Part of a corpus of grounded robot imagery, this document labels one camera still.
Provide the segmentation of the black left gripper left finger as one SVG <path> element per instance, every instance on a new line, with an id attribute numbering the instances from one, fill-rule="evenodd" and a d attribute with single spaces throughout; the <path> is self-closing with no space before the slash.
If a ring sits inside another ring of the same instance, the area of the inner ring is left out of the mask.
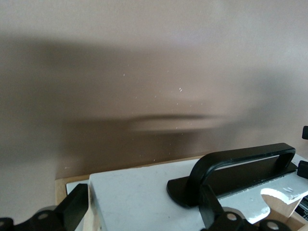
<path id="1" fill-rule="evenodd" d="M 1 218 L 2 231 L 74 231 L 88 208 L 88 185 L 78 184 L 53 210 L 42 210 L 20 224 L 12 218 Z"/>

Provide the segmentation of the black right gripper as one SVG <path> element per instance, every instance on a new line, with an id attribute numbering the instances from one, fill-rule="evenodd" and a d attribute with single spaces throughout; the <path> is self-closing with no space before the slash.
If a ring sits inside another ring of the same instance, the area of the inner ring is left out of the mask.
<path id="1" fill-rule="evenodd" d="M 303 126 L 302 139 L 308 140 L 308 126 Z M 308 161 L 299 161 L 297 175 L 302 178 L 308 179 Z M 308 217 L 308 200 L 307 199 L 302 199 L 302 201 L 297 207 L 297 213 L 303 218 Z"/>

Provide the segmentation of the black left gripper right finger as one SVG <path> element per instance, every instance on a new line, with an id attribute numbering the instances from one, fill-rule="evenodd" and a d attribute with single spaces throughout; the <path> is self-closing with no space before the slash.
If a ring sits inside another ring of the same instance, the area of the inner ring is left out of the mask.
<path id="1" fill-rule="evenodd" d="M 258 226 L 249 223 L 235 212 L 224 211 L 216 195 L 208 185 L 199 190 L 199 212 L 204 222 L 205 231 L 287 231 L 284 223 L 266 219 Z"/>

